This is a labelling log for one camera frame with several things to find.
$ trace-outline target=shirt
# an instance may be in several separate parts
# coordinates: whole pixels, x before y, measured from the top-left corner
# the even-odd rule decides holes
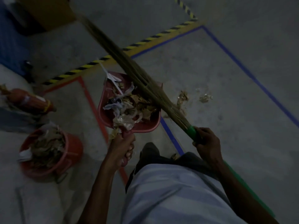
[[[219,181],[192,169],[149,164],[133,178],[122,224],[246,223],[230,207]]]

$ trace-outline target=pants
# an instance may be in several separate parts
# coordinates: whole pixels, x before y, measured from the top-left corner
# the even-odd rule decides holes
[[[149,142],[146,143],[145,146],[143,147],[140,153],[139,162],[137,163],[136,168],[130,174],[129,180],[126,184],[126,192],[133,180],[134,174],[137,174],[144,166],[151,163],[171,164],[171,165],[179,165],[179,166],[187,167],[217,180],[217,177],[213,173],[211,168],[194,153],[187,152],[177,160],[173,160],[173,159],[160,156],[160,152],[158,148],[154,145],[154,143]]]

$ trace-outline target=broom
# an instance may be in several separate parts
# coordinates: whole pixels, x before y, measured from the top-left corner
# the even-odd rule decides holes
[[[161,87],[141,68],[134,60],[125,54],[109,37],[97,28],[89,19],[82,15],[77,15],[77,19],[84,25],[94,39],[113,57],[122,67],[134,84],[154,103],[163,109],[168,116],[195,142],[201,143],[202,138],[195,128],[188,122],[180,110],[170,101]],[[249,188],[246,182],[226,163],[230,171],[238,181],[251,193],[251,195],[268,211],[271,216],[274,213],[265,203]]]

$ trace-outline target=fire extinguisher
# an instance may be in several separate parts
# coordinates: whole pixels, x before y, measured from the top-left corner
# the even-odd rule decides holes
[[[8,90],[5,85],[0,86],[0,91],[18,109],[33,115],[56,112],[53,103],[43,97],[31,94],[22,89]]]

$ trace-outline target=person's left hand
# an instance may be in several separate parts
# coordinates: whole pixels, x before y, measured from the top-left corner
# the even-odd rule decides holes
[[[104,159],[105,166],[114,173],[121,167],[124,156],[128,161],[132,157],[135,135],[130,134],[126,138],[117,135],[110,143],[107,155]]]

